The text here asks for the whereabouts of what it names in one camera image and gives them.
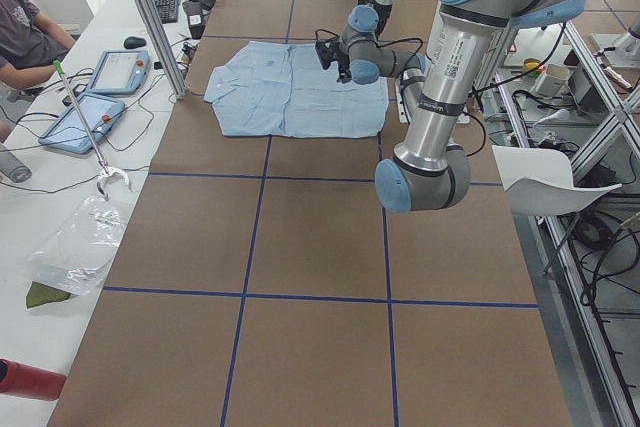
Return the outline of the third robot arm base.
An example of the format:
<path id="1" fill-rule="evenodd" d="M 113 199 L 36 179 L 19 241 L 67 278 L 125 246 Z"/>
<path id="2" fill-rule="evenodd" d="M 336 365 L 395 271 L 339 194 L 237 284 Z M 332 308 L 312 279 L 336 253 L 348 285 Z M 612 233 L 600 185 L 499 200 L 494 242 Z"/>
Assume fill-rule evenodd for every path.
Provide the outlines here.
<path id="1" fill-rule="evenodd" d="M 639 68 L 639 17 L 622 34 L 592 34 L 597 52 L 614 68 Z"/>

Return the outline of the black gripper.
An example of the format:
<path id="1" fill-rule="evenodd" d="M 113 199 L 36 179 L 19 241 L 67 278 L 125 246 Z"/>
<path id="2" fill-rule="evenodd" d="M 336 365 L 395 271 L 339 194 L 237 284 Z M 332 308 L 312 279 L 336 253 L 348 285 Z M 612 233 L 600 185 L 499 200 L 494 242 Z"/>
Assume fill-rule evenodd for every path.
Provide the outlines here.
<path id="1" fill-rule="evenodd" d="M 341 83 L 349 83 L 352 80 L 349 56 L 340 49 L 337 49 L 334 53 L 334 59 L 338 64 L 338 81 Z"/>
<path id="2" fill-rule="evenodd" d="M 358 0 L 358 5 L 368 5 L 372 7 L 379 17 L 378 27 L 376 28 L 375 35 L 379 37 L 387 24 L 392 11 L 392 5 L 384 5 L 377 0 Z"/>

